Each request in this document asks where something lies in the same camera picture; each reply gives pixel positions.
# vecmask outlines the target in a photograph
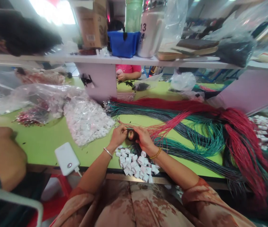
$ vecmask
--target bangle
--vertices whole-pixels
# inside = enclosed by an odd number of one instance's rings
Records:
[[[111,156],[111,159],[113,158],[113,155],[111,155],[111,153],[108,151],[107,148],[103,148],[110,156]]]
[[[157,158],[157,156],[160,154],[162,148],[159,148],[159,151],[157,152],[157,154],[155,154],[153,157],[150,157],[150,159],[154,159]]]

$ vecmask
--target sleeve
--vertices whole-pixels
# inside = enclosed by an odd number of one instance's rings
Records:
[[[134,72],[141,72],[141,66],[132,65],[132,68],[133,68],[133,73]]]
[[[245,216],[229,207],[204,179],[186,190],[182,196],[183,206],[206,226],[255,227]]]
[[[76,187],[63,209],[49,227],[79,226],[83,222],[89,223],[95,205],[94,195],[85,193],[81,188]]]

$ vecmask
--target workbench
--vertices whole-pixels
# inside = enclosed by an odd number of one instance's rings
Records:
[[[71,79],[70,85],[84,87],[81,80],[77,77]],[[162,98],[166,100],[181,100],[182,97],[179,94],[168,91],[169,86],[170,83],[167,83],[165,81],[159,81],[156,88],[149,89],[146,91],[137,91],[135,99],[141,97],[150,97],[150,98]],[[206,84],[206,86],[213,88],[214,86],[217,85]],[[131,88],[127,86],[125,83],[118,84],[117,91],[133,92]],[[46,170],[46,172],[50,173],[60,173],[58,167],[59,165],[57,163],[54,150],[66,142],[70,142],[72,148],[74,149],[75,154],[77,155],[80,161],[80,170],[85,171],[100,155],[100,153],[103,151],[103,148],[109,144],[111,139],[113,128],[111,129],[110,133],[108,133],[104,138],[97,139],[89,143],[87,146],[78,147],[71,137],[65,117],[51,121],[45,126],[25,127],[23,125],[18,124],[17,122],[13,122],[19,111],[15,111],[13,113],[0,116],[0,126],[11,127],[16,132],[15,140],[27,154],[29,171]],[[150,126],[162,123],[161,121],[156,119],[136,115],[120,115],[119,119],[121,122],[124,123],[138,124],[141,126]],[[192,143],[189,140],[183,138],[174,130],[172,130],[168,134],[168,137],[172,137],[173,139],[178,140],[179,142],[185,144],[186,146],[193,147]],[[178,157],[174,158],[179,162],[183,163],[184,165],[186,165],[187,167],[189,167],[199,176],[205,177],[205,179],[207,180],[212,179],[221,182],[219,181],[219,179],[223,178],[222,176],[214,173],[213,171],[199,164],[195,164],[191,161],[181,159]],[[222,164],[222,157],[220,154],[210,157],[209,159],[219,164]],[[108,172],[107,178],[141,181],[134,177],[125,176],[119,165],[119,158],[116,157],[115,155],[114,158],[109,163],[107,172]],[[164,177],[154,178],[154,182],[167,183],[165,178],[166,175],[161,174],[161,176]]]

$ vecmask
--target blue bin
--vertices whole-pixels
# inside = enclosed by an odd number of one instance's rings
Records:
[[[140,32],[108,32],[112,55],[131,58],[135,55]]]

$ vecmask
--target green bottle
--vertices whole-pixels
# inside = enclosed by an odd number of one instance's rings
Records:
[[[125,0],[125,32],[139,32],[143,0]]]

